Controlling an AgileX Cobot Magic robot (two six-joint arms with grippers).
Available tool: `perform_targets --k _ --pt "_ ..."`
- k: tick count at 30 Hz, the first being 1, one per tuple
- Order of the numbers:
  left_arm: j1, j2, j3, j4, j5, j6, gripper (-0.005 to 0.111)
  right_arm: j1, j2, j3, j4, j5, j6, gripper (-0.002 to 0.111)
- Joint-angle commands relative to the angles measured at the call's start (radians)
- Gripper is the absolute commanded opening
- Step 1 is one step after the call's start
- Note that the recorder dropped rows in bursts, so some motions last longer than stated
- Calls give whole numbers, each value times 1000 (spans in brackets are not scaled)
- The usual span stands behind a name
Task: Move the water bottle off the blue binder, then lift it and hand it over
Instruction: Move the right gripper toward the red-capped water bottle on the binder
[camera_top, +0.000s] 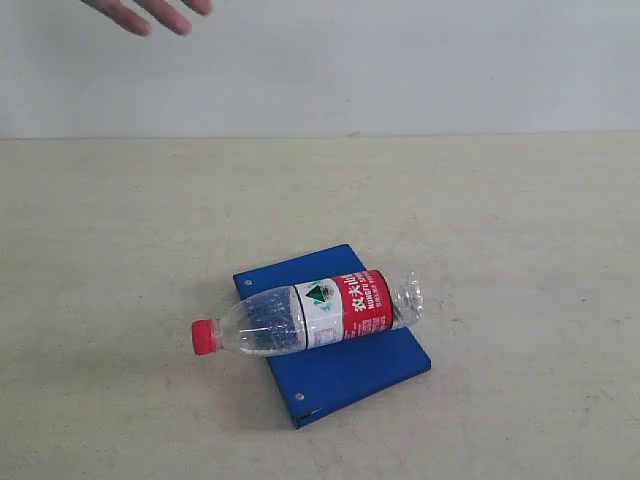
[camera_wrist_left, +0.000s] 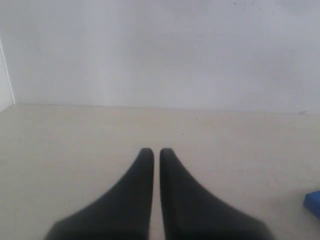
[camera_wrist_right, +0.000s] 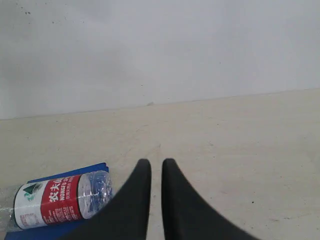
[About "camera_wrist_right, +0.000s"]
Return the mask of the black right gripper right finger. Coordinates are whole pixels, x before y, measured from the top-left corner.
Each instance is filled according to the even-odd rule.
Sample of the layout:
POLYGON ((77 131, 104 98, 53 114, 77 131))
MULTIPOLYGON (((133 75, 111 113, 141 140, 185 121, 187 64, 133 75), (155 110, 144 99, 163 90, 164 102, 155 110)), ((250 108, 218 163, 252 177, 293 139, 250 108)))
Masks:
POLYGON ((166 240, 256 240, 212 208, 173 158, 162 163, 161 210, 166 240))

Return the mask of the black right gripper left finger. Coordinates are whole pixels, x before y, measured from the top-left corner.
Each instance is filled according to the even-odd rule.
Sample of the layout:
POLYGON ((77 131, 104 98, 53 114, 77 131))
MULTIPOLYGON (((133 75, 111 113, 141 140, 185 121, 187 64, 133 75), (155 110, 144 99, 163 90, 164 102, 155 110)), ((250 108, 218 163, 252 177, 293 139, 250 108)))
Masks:
POLYGON ((108 204, 61 240, 145 240, 151 199, 151 164, 140 159, 108 204))

